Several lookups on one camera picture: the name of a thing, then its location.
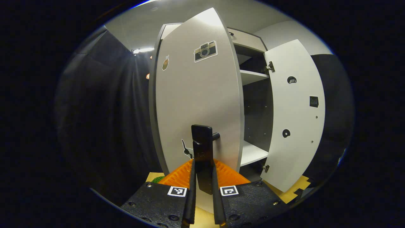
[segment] dark curtain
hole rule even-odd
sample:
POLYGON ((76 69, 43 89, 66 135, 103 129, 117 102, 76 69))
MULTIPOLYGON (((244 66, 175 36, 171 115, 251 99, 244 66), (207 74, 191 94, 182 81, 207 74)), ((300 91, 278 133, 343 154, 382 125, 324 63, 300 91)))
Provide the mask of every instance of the dark curtain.
POLYGON ((354 127, 354 100, 349 77, 338 57, 313 55, 325 93, 325 124, 319 147, 304 176, 310 187, 325 180, 349 146, 354 127))
POLYGON ((73 53, 55 96, 59 142, 83 183, 117 205, 161 172, 151 136, 148 54, 134 56, 106 27, 73 53))

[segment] cabinet door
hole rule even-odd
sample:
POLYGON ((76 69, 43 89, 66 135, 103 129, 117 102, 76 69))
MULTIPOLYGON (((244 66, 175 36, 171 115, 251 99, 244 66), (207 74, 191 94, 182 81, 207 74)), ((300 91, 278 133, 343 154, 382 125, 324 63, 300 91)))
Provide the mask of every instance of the cabinet door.
POLYGON ((154 82, 150 81, 150 102, 155 105, 150 112, 156 109, 158 134, 153 139, 161 144, 156 150, 161 164, 167 165, 164 173, 190 159, 182 140, 193 154, 193 124, 220 133, 213 142, 213 156, 239 171, 244 132, 241 75, 234 45, 217 12, 211 8, 182 23, 161 40, 157 52, 154 82))
POLYGON ((267 172, 261 178, 286 192, 304 173, 318 148, 325 120, 322 81, 299 40, 264 53, 273 91, 273 132, 267 172))

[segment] wall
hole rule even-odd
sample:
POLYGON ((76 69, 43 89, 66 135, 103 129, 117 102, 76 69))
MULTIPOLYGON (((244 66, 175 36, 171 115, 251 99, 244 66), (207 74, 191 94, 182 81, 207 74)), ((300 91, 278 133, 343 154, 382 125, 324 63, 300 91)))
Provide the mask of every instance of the wall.
POLYGON ((268 50, 298 39, 310 55, 332 54, 328 46, 318 36, 296 21, 279 22, 267 26, 254 34, 263 39, 268 50))

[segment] orange plastic part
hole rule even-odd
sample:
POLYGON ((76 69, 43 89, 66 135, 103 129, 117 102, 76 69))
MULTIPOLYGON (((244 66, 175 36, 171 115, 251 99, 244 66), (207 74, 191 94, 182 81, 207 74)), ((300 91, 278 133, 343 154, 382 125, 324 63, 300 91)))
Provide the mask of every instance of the orange plastic part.
MULTIPOLYGON (((167 175, 165 178, 163 178, 161 181, 159 181, 159 184, 190 188, 190 172, 192 162, 193 160, 191 159, 188 162, 184 163, 173 172, 171 172, 169 175, 167 175)), ((231 167, 216 159, 214 159, 214 162, 217 168, 218 187, 250 183, 248 179, 240 175, 231 167)))

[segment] ceiling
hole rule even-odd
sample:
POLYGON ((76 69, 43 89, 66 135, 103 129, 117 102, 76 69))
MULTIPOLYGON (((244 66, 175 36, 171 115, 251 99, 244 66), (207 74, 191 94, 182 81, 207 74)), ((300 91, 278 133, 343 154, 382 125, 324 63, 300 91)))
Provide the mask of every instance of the ceiling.
POLYGON ((116 16, 105 26, 130 50, 153 47, 163 24, 185 22, 211 7, 227 27, 250 33, 292 20, 254 0, 154 0, 116 16))

